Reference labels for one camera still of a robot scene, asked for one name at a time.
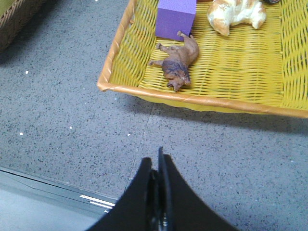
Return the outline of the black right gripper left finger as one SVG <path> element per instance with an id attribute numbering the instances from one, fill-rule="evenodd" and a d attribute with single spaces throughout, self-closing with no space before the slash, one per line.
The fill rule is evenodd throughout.
<path id="1" fill-rule="evenodd" d="M 88 228 L 89 231 L 159 230 L 158 173 L 151 158 L 143 158 L 129 187 L 114 208 Z"/>

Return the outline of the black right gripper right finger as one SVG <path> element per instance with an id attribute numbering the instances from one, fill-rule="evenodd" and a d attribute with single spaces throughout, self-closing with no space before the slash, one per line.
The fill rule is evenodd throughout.
<path id="1" fill-rule="evenodd" d="M 208 207 L 179 173 L 172 158 L 158 149 L 160 220 L 164 231 L 236 231 Z"/>

